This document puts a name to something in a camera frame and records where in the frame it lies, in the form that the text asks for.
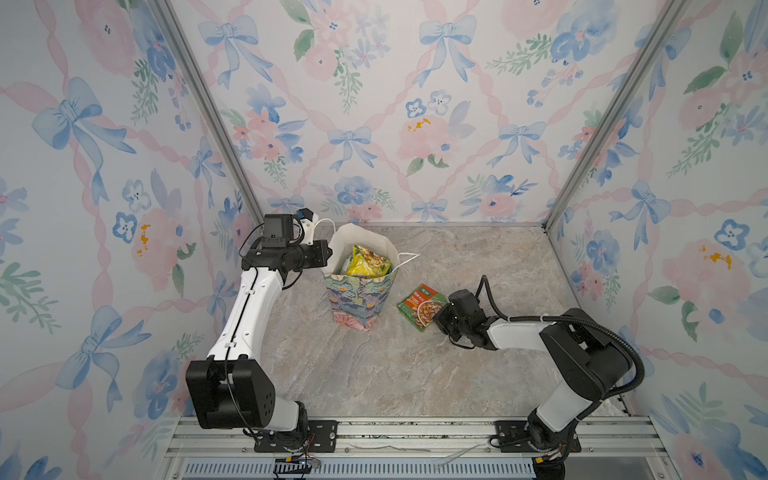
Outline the yellow chips snack bag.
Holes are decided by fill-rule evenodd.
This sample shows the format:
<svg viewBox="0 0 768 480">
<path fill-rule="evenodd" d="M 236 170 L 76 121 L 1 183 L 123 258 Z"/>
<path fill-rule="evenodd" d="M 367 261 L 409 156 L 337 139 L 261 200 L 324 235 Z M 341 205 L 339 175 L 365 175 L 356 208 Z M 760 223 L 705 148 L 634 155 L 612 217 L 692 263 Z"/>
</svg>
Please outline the yellow chips snack bag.
<svg viewBox="0 0 768 480">
<path fill-rule="evenodd" d="M 379 278 L 386 276 L 391 269 L 392 262 L 387 257 L 366 247 L 354 245 L 341 271 L 347 276 Z"/>
</svg>

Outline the floral paper gift bag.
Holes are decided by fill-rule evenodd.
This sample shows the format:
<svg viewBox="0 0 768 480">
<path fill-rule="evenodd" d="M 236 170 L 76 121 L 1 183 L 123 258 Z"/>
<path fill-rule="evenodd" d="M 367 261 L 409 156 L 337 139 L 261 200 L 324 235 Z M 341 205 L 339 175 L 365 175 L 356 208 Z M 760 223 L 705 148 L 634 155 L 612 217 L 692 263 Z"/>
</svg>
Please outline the floral paper gift bag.
<svg viewBox="0 0 768 480">
<path fill-rule="evenodd" d="M 400 252 L 387 237 L 352 223 L 336 228 L 328 244 L 333 254 L 321 273 L 334 321 L 358 331 L 368 331 L 383 310 L 399 270 L 419 255 Z M 354 245 L 387 257 L 392 262 L 390 272 L 379 278 L 343 274 L 342 265 Z"/>
</svg>

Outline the green orange noodle snack packet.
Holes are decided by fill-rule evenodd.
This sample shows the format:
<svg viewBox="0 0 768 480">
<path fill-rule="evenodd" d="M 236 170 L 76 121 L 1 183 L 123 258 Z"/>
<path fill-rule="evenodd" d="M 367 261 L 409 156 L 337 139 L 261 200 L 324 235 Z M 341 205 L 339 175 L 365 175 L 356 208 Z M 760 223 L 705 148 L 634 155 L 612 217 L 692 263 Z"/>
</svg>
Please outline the green orange noodle snack packet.
<svg viewBox="0 0 768 480">
<path fill-rule="evenodd" d="M 445 295 L 426 284 L 420 284 L 397 304 L 397 308 L 406 320 L 423 332 L 447 303 Z"/>
</svg>

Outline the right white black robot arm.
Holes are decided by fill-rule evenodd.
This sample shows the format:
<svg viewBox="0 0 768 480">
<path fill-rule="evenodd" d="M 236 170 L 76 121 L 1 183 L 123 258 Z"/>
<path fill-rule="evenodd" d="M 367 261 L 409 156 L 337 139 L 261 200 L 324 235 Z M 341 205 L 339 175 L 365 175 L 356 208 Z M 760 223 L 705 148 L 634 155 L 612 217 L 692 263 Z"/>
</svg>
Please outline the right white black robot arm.
<svg viewBox="0 0 768 480">
<path fill-rule="evenodd" d="M 604 401 L 637 388 L 645 367 L 637 351 L 586 312 L 571 308 L 561 315 L 504 316 L 494 302 L 488 315 L 479 294 L 460 290 L 433 317 L 450 342 L 467 349 L 532 350 L 549 355 L 560 380 L 528 416 L 520 434 L 497 434 L 496 448 L 519 442 L 533 450 L 563 455 L 574 443 L 576 426 Z"/>
</svg>

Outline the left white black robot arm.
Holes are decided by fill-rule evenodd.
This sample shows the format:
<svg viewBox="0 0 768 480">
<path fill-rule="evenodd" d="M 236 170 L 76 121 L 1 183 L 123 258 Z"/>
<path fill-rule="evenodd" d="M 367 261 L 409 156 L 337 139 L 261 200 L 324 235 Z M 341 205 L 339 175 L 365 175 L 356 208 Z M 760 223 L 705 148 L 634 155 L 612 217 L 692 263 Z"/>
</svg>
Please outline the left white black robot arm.
<svg viewBox="0 0 768 480">
<path fill-rule="evenodd" d="M 270 433 L 290 448 L 309 435 L 306 408 L 279 397 L 260 364 L 266 327 L 288 274 L 327 265 L 325 240 L 253 247 L 242 259 L 240 286 L 220 337 L 205 359 L 189 364 L 186 384 L 203 429 L 238 429 L 256 439 Z"/>
</svg>

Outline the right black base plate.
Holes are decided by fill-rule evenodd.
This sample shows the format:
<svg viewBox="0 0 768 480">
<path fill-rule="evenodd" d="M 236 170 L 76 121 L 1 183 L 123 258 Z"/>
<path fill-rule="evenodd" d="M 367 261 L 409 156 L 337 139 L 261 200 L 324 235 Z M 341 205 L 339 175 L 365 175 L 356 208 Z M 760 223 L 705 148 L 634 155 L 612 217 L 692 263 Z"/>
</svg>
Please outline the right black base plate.
<svg viewBox="0 0 768 480">
<path fill-rule="evenodd" d="M 570 453 L 581 452 L 582 447 L 576 433 L 578 421 L 570 422 L 559 432 L 551 431 L 538 420 L 499 420 L 494 423 L 495 433 L 489 444 L 503 453 Z"/>
</svg>

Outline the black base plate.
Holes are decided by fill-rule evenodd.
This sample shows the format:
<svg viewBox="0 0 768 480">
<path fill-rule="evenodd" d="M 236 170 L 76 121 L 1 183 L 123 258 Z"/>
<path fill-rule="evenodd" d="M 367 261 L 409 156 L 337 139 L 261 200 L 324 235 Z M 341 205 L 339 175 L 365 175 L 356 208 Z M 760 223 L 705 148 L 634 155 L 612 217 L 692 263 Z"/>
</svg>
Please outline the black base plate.
<svg viewBox="0 0 768 480">
<path fill-rule="evenodd" d="M 581 452 L 582 447 L 576 433 L 578 421 L 570 422 L 559 432 L 551 431 L 538 420 L 499 420 L 494 423 L 495 433 L 489 444 L 503 453 L 570 453 Z"/>
<path fill-rule="evenodd" d="M 298 454 L 333 453 L 338 439 L 339 422 L 335 420 L 300 420 L 290 432 L 256 432 L 256 453 Z"/>
</svg>

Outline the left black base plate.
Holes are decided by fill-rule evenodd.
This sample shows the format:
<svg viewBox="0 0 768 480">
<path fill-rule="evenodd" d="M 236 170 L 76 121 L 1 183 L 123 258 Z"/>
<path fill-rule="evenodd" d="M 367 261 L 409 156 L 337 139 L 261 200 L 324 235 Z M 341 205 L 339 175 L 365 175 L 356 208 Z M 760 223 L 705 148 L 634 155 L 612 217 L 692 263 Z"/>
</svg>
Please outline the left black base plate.
<svg viewBox="0 0 768 480">
<path fill-rule="evenodd" d="M 256 453 L 298 454 L 333 453 L 338 439 L 339 422 L 335 420 L 300 420 L 290 432 L 256 432 Z"/>
</svg>

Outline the aluminium front frame rail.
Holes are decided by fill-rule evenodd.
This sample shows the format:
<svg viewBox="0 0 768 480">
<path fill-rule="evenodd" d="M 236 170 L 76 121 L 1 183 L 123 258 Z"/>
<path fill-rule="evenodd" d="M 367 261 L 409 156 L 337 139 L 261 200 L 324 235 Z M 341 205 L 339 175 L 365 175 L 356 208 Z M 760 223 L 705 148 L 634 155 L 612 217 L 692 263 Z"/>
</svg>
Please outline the aluminium front frame rail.
<svg viewBox="0 0 768 480">
<path fill-rule="evenodd" d="M 347 417 L 320 423 L 305 455 L 257 452 L 241 434 L 182 420 L 158 479 L 677 479 L 647 417 L 589 417 L 555 467 L 518 442 L 490 443 L 522 427 L 518 418 Z"/>
</svg>

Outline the left corner aluminium post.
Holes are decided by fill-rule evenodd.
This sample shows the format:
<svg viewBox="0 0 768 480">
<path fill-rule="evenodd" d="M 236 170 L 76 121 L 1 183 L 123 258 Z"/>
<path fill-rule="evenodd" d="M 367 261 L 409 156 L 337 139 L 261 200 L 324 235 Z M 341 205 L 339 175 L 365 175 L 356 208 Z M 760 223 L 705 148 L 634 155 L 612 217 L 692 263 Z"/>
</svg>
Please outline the left corner aluminium post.
<svg viewBox="0 0 768 480">
<path fill-rule="evenodd" d="M 204 121 L 210 128 L 213 139 L 223 155 L 224 163 L 231 172 L 235 186 L 243 196 L 248 213 L 256 224 L 260 223 L 263 220 L 263 212 L 248 181 L 246 170 L 235 153 L 234 144 L 225 130 L 214 98 L 171 2 L 149 0 L 148 5 L 178 62 L 181 73 L 187 80 L 190 93 L 199 107 Z"/>
</svg>

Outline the corner aluminium post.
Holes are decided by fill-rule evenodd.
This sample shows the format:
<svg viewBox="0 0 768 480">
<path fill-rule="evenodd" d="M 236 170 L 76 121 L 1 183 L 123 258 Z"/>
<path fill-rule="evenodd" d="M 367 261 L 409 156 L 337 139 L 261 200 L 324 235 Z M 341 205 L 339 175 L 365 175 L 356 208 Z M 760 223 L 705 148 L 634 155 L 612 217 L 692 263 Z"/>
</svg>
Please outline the corner aluminium post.
<svg viewBox="0 0 768 480">
<path fill-rule="evenodd" d="M 204 121 L 210 128 L 213 139 L 223 155 L 224 163 L 231 172 L 235 186 L 243 196 L 248 213 L 256 224 L 260 223 L 263 220 L 263 212 L 248 181 L 246 170 L 235 153 L 234 144 L 225 130 L 214 98 L 171 2 L 149 0 L 148 5 L 178 62 L 181 73 L 187 80 L 190 93 L 199 107 Z"/>
<path fill-rule="evenodd" d="M 596 128 L 595 136 L 587 143 L 582 156 L 576 161 L 573 171 L 567 177 L 563 189 L 557 195 L 554 206 L 543 221 L 542 228 L 546 234 L 550 234 L 556 229 L 559 219 L 564 216 L 568 202 L 588 173 L 592 162 L 604 147 L 608 137 L 614 131 L 615 125 L 634 101 L 640 84 L 650 74 L 654 62 L 659 58 L 665 45 L 675 32 L 689 4 L 690 2 L 685 0 L 665 1 L 662 4 L 660 13 L 646 36 L 646 43 L 638 50 L 626 72 L 624 81 L 617 88 L 604 111 L 604 116 Z"/>
</svg>

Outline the right corner aluminium post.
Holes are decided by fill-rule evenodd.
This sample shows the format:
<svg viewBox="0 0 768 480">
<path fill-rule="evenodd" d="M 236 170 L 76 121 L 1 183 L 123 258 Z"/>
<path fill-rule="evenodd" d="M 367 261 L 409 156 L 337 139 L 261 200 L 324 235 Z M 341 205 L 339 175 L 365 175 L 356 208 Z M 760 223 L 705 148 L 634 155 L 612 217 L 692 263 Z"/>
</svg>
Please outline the right corner aluminium post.
<svg viewBox="0 0 768 480">
<path fill-rule="evenodd" d="M 654 62 L 659 58 L 665 45 L 675 32 L 689 4 L 690 2 L 685 0 L 665 1 L 662 4 L 660 13 L 646 36 L 646 43 L 638 50 L 626 72 L 624 81 L 617 88 L 604 111 L 604 116 L 596 128 L 595 136 L 587 143 L 582 156 L 576 161 L 573 171 L 567 177 L 563 189 L 557 195 L 554 206 L 543 221 L 542 228 L 546 234 L 550 234 L 556 229 L 559 219 L 564 216 L 568 202 L 588 173 L 592 162 L 604 147 L 608 137 L 614 131 L 615 125 L 634 101 L 640 84 L 650 74 Z"/>
</svg>

